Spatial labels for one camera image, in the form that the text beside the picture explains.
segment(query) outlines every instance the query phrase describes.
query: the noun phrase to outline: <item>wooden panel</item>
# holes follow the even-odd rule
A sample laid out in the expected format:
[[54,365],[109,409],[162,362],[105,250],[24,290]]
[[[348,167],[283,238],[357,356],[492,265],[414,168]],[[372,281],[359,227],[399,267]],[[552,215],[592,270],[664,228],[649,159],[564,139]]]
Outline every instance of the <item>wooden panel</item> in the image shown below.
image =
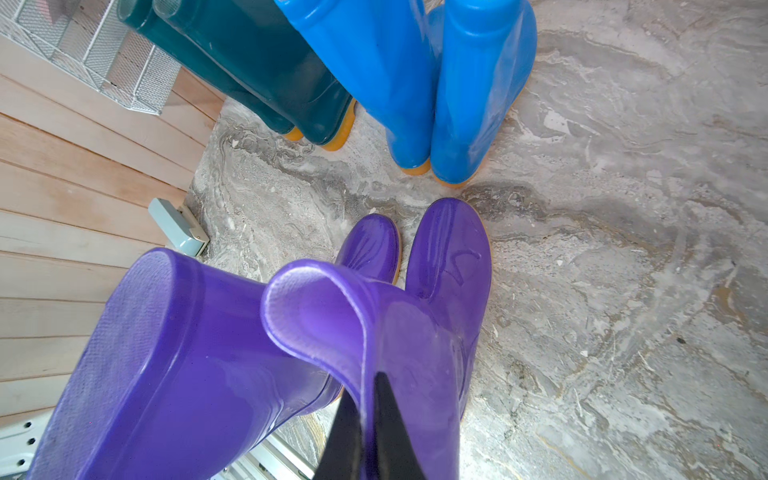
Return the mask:
[[213,119],[174,92],[168,95],[160,118],[203,145],[208,144],[210,132],[216,124]]
[[0,339],[0,380],[72,373],[86,343],[86,336]]
[[0,162],[0,209],[164,245],[144,207]]
[[0,297],[106,302],[125,271],[0,252]]
[[1,75],[0,112],[182,190],[192,182],[192,170]]
[[2,115],[0,159],[142,207],[149,206],[155,197],[179,205],[187,195],[116,161]]
[[0,250],[128,268],[153,243],[0,210]]
[[88,336],[103,303],[0,298],[0,338]]
[[205,115],[218,120],[224,100],[208,90],[187,69],[182,68],[179,71],[179,76],[176,77],[176,84],[174,84],[174,91],[184,100],[197,107],[198,110],[205,113]]
[[0,37],[0,73],[188,170],[195,171],[203,156],[203,145],[157,116],[121,107],[3,37]]
[[69,375],[0,382],[0,415],[55,406]]

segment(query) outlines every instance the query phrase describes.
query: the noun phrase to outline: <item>gray marble floor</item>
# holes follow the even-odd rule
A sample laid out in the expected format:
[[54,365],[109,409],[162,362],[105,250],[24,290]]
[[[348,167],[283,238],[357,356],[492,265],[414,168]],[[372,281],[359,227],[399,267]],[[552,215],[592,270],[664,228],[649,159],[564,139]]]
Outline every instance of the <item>gray marble floor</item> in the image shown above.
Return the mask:
[[[228,101],[187,197],[204,261],[267,281],[379,212],[407,262],[460,197],[495,259],[463,478],[768,478],[768,2],[534,10],[533,74],[463,190],[403,175],[360,106],[328,153]],[[316,460],[332,417],[284,435]]]

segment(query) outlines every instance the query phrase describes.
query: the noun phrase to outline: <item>blue rubber boot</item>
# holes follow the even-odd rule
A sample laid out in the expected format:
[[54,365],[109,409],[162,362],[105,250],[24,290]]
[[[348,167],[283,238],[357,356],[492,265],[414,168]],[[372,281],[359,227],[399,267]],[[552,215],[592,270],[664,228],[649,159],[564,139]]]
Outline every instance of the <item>blue rubber boot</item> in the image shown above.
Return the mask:
[[536,56],[528,0],[445,0],[432,171],[460,187],[480,167]]
[[350,94],[387,130],[407,174],[429,170],[437,62],[422,0],[276,0]]

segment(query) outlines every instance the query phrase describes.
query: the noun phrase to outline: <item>purple rubber boot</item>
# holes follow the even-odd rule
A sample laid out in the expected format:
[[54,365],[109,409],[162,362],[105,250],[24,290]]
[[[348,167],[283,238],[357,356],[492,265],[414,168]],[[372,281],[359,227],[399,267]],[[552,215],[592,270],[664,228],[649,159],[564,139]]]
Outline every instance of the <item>purple rubber boot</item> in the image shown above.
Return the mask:
[[458,478],[459,421],[491,287],[491,251],[478,214],[445,198],[416,233],[406,290],[313,260],[267,285],[264,328],[286,352],[331,372],[355,401],[365,472],[376,477],[374,376],[392,384],[427,478]]
[[[395,224],[369,215],[336,263],[395,279]],[[143,255],[114,291],[42,437],[28,480],[210,478],[341,385],[277,348],[265,285],[170,250]]]

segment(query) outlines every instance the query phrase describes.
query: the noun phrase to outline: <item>marble floor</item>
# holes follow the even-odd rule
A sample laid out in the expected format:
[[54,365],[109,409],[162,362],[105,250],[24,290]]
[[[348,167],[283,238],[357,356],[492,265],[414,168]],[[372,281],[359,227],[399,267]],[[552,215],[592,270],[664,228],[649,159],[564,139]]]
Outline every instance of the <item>marble floor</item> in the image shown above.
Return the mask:
[[[227,101],[187,197],[204,261],[267,281],[378,212],[407,262],[460,197],[495,259],[462,478],[768,478],[768,2],[534,10],[533,74],[463,190],[403,175],[360,106],[328,153]],[[316,462],[332,418],[281,432]]]

